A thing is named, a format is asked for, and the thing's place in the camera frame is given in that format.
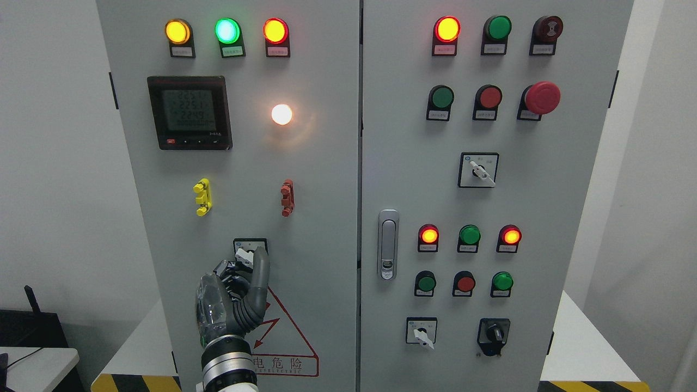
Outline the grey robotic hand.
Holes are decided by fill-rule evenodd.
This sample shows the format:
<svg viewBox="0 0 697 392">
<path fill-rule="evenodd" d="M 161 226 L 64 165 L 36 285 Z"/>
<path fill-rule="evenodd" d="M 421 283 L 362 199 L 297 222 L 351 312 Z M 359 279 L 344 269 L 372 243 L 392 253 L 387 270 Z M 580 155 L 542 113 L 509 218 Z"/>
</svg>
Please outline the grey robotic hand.
<svg viewBox="0 0 697 392">
<path fill-rule="evenodd" d="M 222 260 L 201 276 L 195 314 L 202 347 L 224 335 L 244 337 L 265 317 L 271 260 L 264 246 L 252 261 Z"/>
</svg>

